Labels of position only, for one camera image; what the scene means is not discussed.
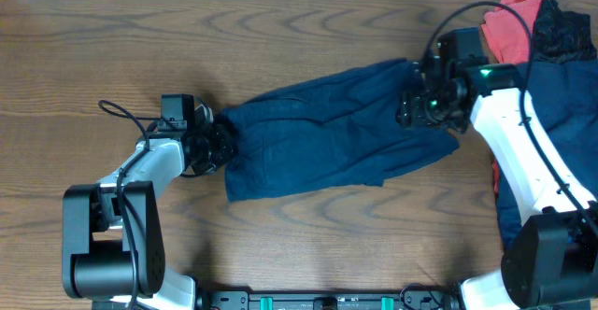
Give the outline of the navy blue shorts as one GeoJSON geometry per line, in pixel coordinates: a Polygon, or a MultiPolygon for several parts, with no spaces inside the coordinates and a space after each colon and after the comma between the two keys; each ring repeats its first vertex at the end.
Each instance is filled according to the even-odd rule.
{"type": "Polygon", "coordinates": [[[225,169],[229,202],[380,186],[448,156],[459,146],[452,134],[395,120],[400,92],[420,84],[415,63],[393,59],[224,109],[237,131],[225,169]]]}

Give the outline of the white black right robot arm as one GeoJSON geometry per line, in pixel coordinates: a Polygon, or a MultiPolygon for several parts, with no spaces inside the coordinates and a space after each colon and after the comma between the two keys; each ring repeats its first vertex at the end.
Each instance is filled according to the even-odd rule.
{"type": "Polygon", "coordinates": [[[569,170],[511,64],[416,69],[404,127],[473,127],[512,189],[521,229],[497,270],[464,280],[463,309],[529,309],[597,295],[597,199],[569,170]]]}

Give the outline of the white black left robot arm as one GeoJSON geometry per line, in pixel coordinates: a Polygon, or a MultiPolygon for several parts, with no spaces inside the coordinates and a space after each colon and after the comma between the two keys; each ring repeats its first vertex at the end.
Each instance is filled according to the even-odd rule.
{"type": "Polygon", "coordinates": [[[216,172],[235,153],[235,129],[213,122],[145,131],[112,174],[63,198],[62,284],[101,309],[209,309],[209,293],[167,266],[157,201],[180,176],[216,172]]]}

